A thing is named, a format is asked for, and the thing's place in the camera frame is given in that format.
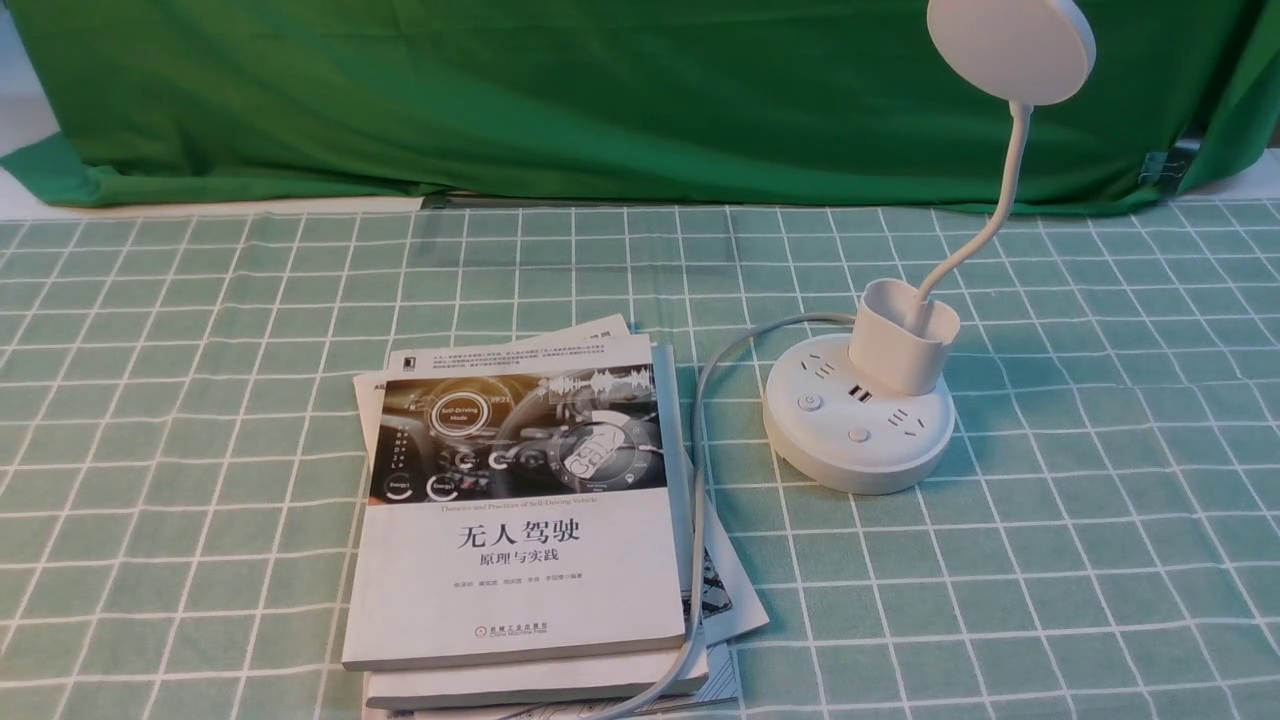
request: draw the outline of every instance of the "stack of books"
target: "stack of books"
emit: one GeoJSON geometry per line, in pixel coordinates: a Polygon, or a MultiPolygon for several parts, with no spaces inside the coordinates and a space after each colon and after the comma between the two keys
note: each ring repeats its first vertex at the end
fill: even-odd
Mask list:
{"type": "MultiPolygon", "coordinates": [[[[369,452],[342,664],[365,720],[536,720],[648,689],[680,653],[692,468],[668,346],[621,315],[393,352],[355,379],[369,452]]],[[[714,511],[703,624],[644,712],[737,697],[724,644],[768,616],[714,511]]]]}

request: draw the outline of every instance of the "grid pattern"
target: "grid pattern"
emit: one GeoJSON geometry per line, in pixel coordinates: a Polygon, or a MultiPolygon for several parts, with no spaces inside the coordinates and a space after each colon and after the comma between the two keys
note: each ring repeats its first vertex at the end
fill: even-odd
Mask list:
{"type": "MultiPolygon", "coordinates": [[[[710,492],[773,623],[735,644],[739,707],[704,712],[1274,716],[1277,211],[1012,222],[938,290],[966,320],[947,368],[960,423],[900,495],[850,500],[769,452],[769,363],[823,331],[745,351],[708,407],[710,492]]],[[[748,323],[919,282],[982,222],[0,224],[0,707],[351,720],[358,676],[335,660],[365,462],[353,373],[623,313],[675,346],[687,402],[694,364],[748,323]]]]}

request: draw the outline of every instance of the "white desk lamp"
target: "white desk lamp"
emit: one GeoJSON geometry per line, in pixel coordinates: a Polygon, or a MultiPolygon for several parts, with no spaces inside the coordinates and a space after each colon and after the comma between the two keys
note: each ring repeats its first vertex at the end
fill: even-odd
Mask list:
{"type": "Polygon", "coordinates": [[[928,27],[951,69],[1009,101],[1014,117],[991,222],[919,288],[893,278],[869,283],[852,338],[800,342],[774,364],[764,392],[764,427],[778,455],[859,495],[911,487],[941,460],[955,428],[942,366],[960,318],[929,293],[1009,218],[1032,109],[1071,97],[1093,69],[1093,33],[1071,0],[929,0],[928,27]]]}

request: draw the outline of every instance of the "round power strip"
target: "round power strip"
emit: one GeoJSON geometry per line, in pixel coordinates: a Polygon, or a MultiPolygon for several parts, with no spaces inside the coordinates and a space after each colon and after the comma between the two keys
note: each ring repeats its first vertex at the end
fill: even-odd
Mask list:
{"type": "Polygon", "coordinates": [[[955,405],[940,377],[922,396],[864,387],[849,361],[849,336],[806,340],[773,365],[764,388],[764,430],[787,462],[832,489],[887,495],[923,480],[955,429],[955,405]]]}

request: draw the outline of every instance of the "green fabric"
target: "green fabric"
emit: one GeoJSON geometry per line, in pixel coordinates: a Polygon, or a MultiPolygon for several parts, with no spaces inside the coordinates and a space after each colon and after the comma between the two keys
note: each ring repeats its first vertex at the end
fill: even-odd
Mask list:
{"type": "MultiPolygon", "coordinates": [[[[980,205],[1010,124],[940,59],[924,0],[12,5],[65,142],[4,164],[65,205],[439,190],[980,205]]],[[[1203,117],[1189,182],[1257,156],[1280,99],[1274,8],[1082,6],[1097,69],[1036,113],[1024,202],[1152,201],[1147,155],[1203,117]]]]}

